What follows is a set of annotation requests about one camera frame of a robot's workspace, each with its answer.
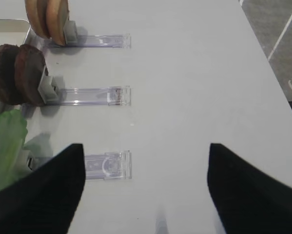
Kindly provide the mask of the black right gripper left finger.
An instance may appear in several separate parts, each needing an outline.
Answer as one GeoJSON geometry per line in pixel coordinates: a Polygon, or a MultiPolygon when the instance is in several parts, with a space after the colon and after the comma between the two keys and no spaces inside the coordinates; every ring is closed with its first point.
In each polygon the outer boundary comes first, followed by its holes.
{"type": "Polygon", "coordinates": [[[0,234],[67,233],[84,185],[84,149],[74,143],[0,191],[0,234]]]}

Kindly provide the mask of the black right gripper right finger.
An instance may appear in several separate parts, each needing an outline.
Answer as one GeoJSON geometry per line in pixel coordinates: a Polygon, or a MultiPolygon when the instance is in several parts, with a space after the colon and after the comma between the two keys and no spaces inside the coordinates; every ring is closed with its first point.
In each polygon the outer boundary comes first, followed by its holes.
{"type": "Polygon", "coordinates": [[[207,185],[228,234],[292,234],[292,188],[212,143],[207,185]]]}

